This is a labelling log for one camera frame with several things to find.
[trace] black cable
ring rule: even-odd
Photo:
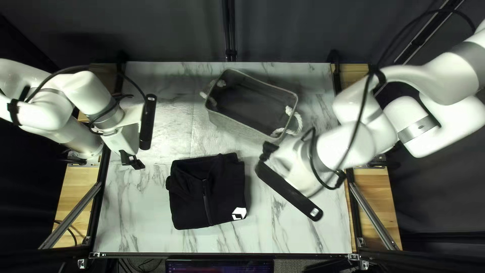
[[[133,273],[133,271],[131,271],[131,269],[129,268],[129,266],[126,264],[125,260],[124,259],[121,259],[121,261],[123,262],[123,264],[125,264],[125,266],[128,269],[129,273]]]
[[[126,268],[123,266],[123,264],[120,263],[120,260],[118,259],[118,272],[119,272],[119,266],[121,265],[121,268],[123,268],[123,271],[124,272],[128,272],[128,270],[126,270]]]
[[[66,262],[62,262],[62,265],[59,268],[59,271],[57,273],[62,273],[64,271],[65,265],[66,265]]]
[[[388,168],[399,168],[401,164],[395,161],[370,161],[367,162],[368,167],[388,167]]]
[[[342,185],[342,182],[344,179],[342,179],[341,177],[339,177],[339,180],[337,181],[337,183],[335,184],[335,186],[331,187],[329,186],[327,182],[324,182],[320,176],[318,175],[317,173],[317,170],[315,169],[315,164],[313,163],[313,148],[315,147],[315,141],[316,141],[316,129],[315,127],[312,127],[308,132],[306,132],[303,137],[302,137],[302,140],[308,135],[308,133],[311,132],[311,140],[310,140],[310,146],[308,148],[308,157],[310,158],[310,167],[311,167],[311,170],[313,172],[313,175],[317,178],[318,182],[320,182],[320,184],[322,186],[324,186],[325,188],[329,189],[329,190],[334,190],[334,189],[337,189],[337,188],[340,188],[340,186]]]
[[[349,154],[349,151],[350,149],[352,148],[352,145],[354,144],[355,140],[356,140],[356,136],[357,136],[357,132],[358,132],[358,128],[359,128],[359,125],[361,124],[361,121],[362,121],[362,115],[364,113],[364,107],[365,107],[365,102],[367,101],[367,96],[369,95],[368,94],[368,91],[369,91],[369,84],[371,82],[371,79],[374,77],[374,75],[376,74],[376,71],[378,70],[377,68],[375,68],[376,70],[374,69],[371,69],[369,71],[369,75],[367,76],[367,79],[366,79],[366,82],[365,82],[365,86],[364,86],[364,93],[363,93],[363,96],[362,96],[362,102],[360,103],[360,110],[359,110],[359,115],[357,116],[357,122],[356,122],[356,125],[354,127],[354,131],[352,132],[352,137],[350,138],[350,143],[349,143],[349,146],[347,148],[347,150],[345,151],[345,154],[343,155],[342,159],[340,160],[340,162],[337,164],[337,167],[335,168],[335,170],[339,171],[342,167],[342,163],[345,161],[345,159],[347,158],[347,155]],[[311,166],[311,169],[313,171],[313,174],[315,175],[315,177],[317,178],[318,182],[320,182],[322,184],[322,186],[316,191],[314,192],[313,194],[311,194],[310,196],[308,196],[309,198],[312,197],[312,196],[315,196],[317,193],[319,193],[320,191],[322,191],[324,188],[328,188],[328,189],[334,189],[333,187],[330,187],[328,186],[328,182],[330,181],[330,179],[332,178],[332,176],[330,176],[326,182],[324,182],[320,176],[318,175],[318,173],[316,172],[315,170],[315,166],[313,165],[313,157],[312,157],[312,150],[313,150],[313,145],[314,145],[314,136],[315,136],[315,128],[312,128],[311,130],[313,130],[313,136],[312,136],[312,145],[310,145],[310,148],[309,148],[309,156],[310,156],[310,166]]]
[[[61,221],[54,220],[54,223],[61,224]],[[67,231],[71,234],[72,238],[74,239],[74,246],[78,246],[78,240],[76,239],[76,236],[74,235],[74,233],[71,231],[70,228],[67,228]]]
[[[108,108],[108,110],[102,112],[99,116],[97,116],[96,118],[94,118],[92,121],[88,122],[87,126],[89,128],[89,131],[95,135],[99,135],[99,136],[104,136],[103,133],[99,133],[99,132],[95,132],[93,131],[93,128],[94,128],[94,123],[96,122],[96,120],[98,120],[100,117],[108,114],[111,110],[115,109],[118,105],[119,105],[119,102],[124,99],[124,98],[131,98],[133,97],[133,95],[126,95],[126,94],[123,94],[121,96],[116,96],[115,99],[116,99],[116,103],[113,104],[113,106],[111,106],[110,108]]]
[[[151,261],[153,261],[154,259],[148,259],[146,261],[144,261],[143,263],[141,263],[140,265],[138,265],[138,269],[135,268],[135,266],[131,263],[130,259],[128,259],[128,264],[136,271],[140,272],[140,273],[149,273],[149,272],[152,272],[154,271],[155,269],[157,269],[160,264],[162,263],[162,259],[160,259],[160,261],[158,262],[158,264],[153,268],[153,269],[150,269],[150,270],[146,270],[146,269],[143,269],[141,266],[142,265],[145,265]]]
[[[43,80],[39,86],[37,87],[37,89],[25,100],[25,102],[30,102],[31,99],[40,91],[40,89],[48,82],[50,81],[52,78],[54,78],[55,76],[57,75],[60,75],[60,74],[64,74],[64,73],[71,73],[71,72],[75,72],[75,71],[78,71],[78,70],[86,70],[86,69],[89,69],[89,66],[75,66],[75,67],[69,67],[69,68],[64,68],[64,69],[61,69],[57,72],[54,72],[52,73],[51,75],[49,75],[47,78],[45,78],[45,80]]]
[[[132,79],[130,79],[127,75],[125,75],[125,74],[123,74],[121,72],[117,72],[116,74],[118,74],[118,75],[122,76],[123,78],[125,78],[125,80],[127,80],[130,84],[132,84],[136,88],[136,90],[138,90],[138,92],[140,93],[140,95],[142,95],[142,97],[143,97],[143,102],[146,105],[147,98],[146,98],[145,93],[143,93],[142,89]]]
[[[387,55],[387,53],[389,52],[389,50],[392,47],[392,45],[394,45],[394,43],[397,41],[397,39],[404,33],[404,31],[407,28],[409,28],[410,26],[412,26],[413,24],[415,24],[416,22],[418,22],[422,18],[424,18],[424,17],[426,17],[428,15],[431,15],[431,14],[435,14],[435,13],[454,13],[454,14],[457,14],[457,15],[461,16],[463,19],[465,19],[465,21],[471,27],[471,29],[472,29],[473,32],[475,32],[475,30],[476,30],[476,27],[473,24],[473,21],[466,14],[462,13],[461,11],[454,10],[454,9],[439,9],[439,10],[431,10],[431,11],[424,12],[423,14],[421,14],[420,16],[416,17],[414,20],[412,20],[411,22],[409,22],[407,25],[405,25],[394,36],[394,38],[391,40],[391,43],[388,45],[388,47],[386,48],[386,50],[384,50],[384,52],[382,53],[381,57],[379,58],[379,61],[377,61],[377,66],[378,67],[381,66],[381,64],[382,64],[382,62],[384,60],[384,57]]]

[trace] metal bracket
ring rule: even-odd
[[[348,258],[350,261],[358,261],[358,260],[360,260],[360,258],[359,258],[359,254],[354,254],[354,253],[349,253],[349,254],[347,254],[347,258]]]
[[[82,245],[89,245],[91,243],[91,236],[86,236],[82,240]]]
[[[349,261],[359,261],[360,270],[369,269],[369,262],[361,260],[359,254],[349,253],[349,254],[347,254],[347,258],[348,258]]]
[[[362,237],[357,237],[357,243],[358,243],[358,247],[366,247],[367,246],[364,238],[362,238]]]
[[[84,165],[77,164],[77,163],[68,163],[69,167],[75,167],[75,168],[99,168],[99,165],[101,162],[101,154],[99,154],[98,156],[95,156],[95,154],[93,154],[92,157],[88,159],[81,159],[73,151],[69,151],[69,153],[67,154],[67,158],[86,161],[86,164]]]
[[[89,253],[89,258],[94,259],[94,258],[99,258],[99,252],[90,252]]]
[[[360,270],[367,270],[369,269],[369,262],[368,261],[360,261]]]
[[[101,258],[105,257],[106,253],[101,253],[101,252],[90,252],[89,253],[89,258],[90,259],[96,259],[96,258]]]
[[[79,259],[78,260],[78,268],[79,269],[86,269],[87,268],[87,260],[86,259]]]

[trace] gray fabric basket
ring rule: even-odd
[[[253,141],[278,144],[294,115],[298,96],[233,68],[224,70],[207,93],[205,108],[218,128]],[[292,108],[288,115],[286,106]],[[277,128],[283,132],[271,136]]]

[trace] dark backdrop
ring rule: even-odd
[[[401,27],[443,2],[236,0],[238,57],[324,62],[339,49],[346,62],[376,60]],[[225,59],[220,0],[0,1],[0,11],[61,67],[121,49],[140,61]]]
[[[0,57],[54,71],[57,67],[0,17]],[[65,164],[61,145],[0,119],[0,252],[36,249],[50,234]]]

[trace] white rope handle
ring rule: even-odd
[[[285,113],[290,117],[292,112],[293,112],[293,108],[291,108],[288,105],[286,105],[286,107],[285,107]],[[296,135],[300,134],[301,131],[302,131],[302,128],[303,128],[303,120],[302,120],[302,116],[298,112],[295,111],[293,115],[294,115],[294,117],[296,119],[296,123],[298,123],[298,128],[296,130],[287,129],[286,130],[286,133],[288,135],[296,136]],[[283,131],[285,131],[285,128],[278,128],[278,129],[274,130],[271,133],[271,136],[272,137],[278,137],[280,134],[283,133]]]
[[[214,85],[214,82],[215,82],[215,80],[212,80],[212,81],[211,81],[211,82],[210,82],[208,85],[206,85],[206,86],[205,86],[205,87],[202,89],[202,91],[200,91],[200,92],[199,92],[199,95],[200,95],[202,98],[204,98],[205,100],[207,100],[207,93],[206,93],[206,92],[208,91],[208,89],[210,89],[210,87],[211,87],[212,85]],[[216,106],[217,106],[217,102],[215,101],[215,99],[214,99],[213,97],[209,97],[209,101],[212,103],[212,105],[213,105],[214,107],[216,107]]]

